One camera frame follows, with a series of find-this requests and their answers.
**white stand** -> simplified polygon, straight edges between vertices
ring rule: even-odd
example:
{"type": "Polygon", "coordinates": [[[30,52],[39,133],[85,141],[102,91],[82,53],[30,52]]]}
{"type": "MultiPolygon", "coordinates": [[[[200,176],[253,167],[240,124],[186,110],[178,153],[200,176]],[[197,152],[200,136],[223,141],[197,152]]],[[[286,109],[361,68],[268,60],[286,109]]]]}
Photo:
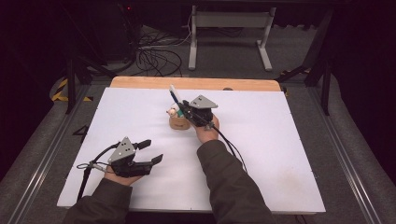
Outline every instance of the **white stand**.
{"type": "Polygon", "coordinates": [[[275,16],[276,8],[272,7],[269,12],[203,12],[192,7],[191,13],[191,47],[189,69],[195,70],[197,56],[197,27],[249,27],[265,28],[262,40],[257,41],[265,71],[272,71],[265,44],[270,33],[271,24],[275,16]]]}

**hand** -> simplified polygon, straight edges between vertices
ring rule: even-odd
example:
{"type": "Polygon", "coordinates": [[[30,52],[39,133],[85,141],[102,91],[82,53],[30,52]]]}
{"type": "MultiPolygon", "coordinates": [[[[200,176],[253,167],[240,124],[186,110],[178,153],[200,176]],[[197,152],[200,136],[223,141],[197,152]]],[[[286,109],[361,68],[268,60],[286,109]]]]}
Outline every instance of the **hand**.
{"type": "MultiPolygon", "coordinates": [[[[220,129],[219,120],[215,115],[213,115],[212,121],[215,124],[215,127],[220,129]]],[[[216,132],[213,128],[210,130],[205,130],[205,127],[195,127],[195,125],[192,125],[192,127],[194,127],[194,129],[197,133],[197,137],[201,141],[202,144],[207,141],[210,141],[210,140],[218,140],[219,139],[218,132],[216,132]]]]}
{"type": "Polygon", "coordinates": [[[135,181],[137,181],[138,179],[142,178],[143,176],[133,176],[133,177],[122,177],[122,176],[117,176],[116,174],[114,174],[113,169],[111,168],[111,166],[107,166],[106,167],[106,172],[105,172],[105,178],[109,179],[111,181],[114,181],[116,183],[125,185],[125,186],[131,186],[135,181]]]}

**wooden edge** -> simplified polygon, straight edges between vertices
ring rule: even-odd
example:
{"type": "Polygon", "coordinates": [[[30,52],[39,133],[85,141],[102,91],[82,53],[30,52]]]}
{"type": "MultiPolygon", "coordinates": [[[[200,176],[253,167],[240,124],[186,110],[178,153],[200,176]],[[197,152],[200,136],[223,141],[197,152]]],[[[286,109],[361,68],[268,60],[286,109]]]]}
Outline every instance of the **wooden edge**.
{"type": "Polygon", "coordinates": [[[114,77],[110,87],[169,89],[171,84],[178,90],[281,91],[275,80],[199,77],[114,77]]]}

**small cup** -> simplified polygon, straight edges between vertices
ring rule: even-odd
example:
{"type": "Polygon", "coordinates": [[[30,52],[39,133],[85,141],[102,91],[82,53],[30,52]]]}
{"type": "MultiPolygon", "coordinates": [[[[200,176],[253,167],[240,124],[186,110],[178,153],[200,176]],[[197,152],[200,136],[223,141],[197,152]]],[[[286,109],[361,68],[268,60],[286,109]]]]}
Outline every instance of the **small cup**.
{"type": "Polygon", "coordinates": [[[187,130],[190,128],[190,122],[186,118],[169,118],[169,126],[176,130],[187,130]]]}

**sleeve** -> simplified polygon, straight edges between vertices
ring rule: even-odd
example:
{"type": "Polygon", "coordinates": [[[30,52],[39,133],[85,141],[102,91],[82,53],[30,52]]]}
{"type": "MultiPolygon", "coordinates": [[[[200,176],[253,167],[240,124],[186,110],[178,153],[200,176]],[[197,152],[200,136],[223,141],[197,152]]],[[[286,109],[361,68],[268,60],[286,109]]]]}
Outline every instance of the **sleeve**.
{"type": "Polygon", "coordinates": [[[260,189],[219,140],[204,143],[197,155],[210,189],[210,204],[219,224],[275,223],[260,189]]]}
{"type": "Polygon", "coordinates": [[[124,223],[131,194],[131,187],[103,178],[92,196],[81,198],[67,211],[63,224],[124,223]]]}

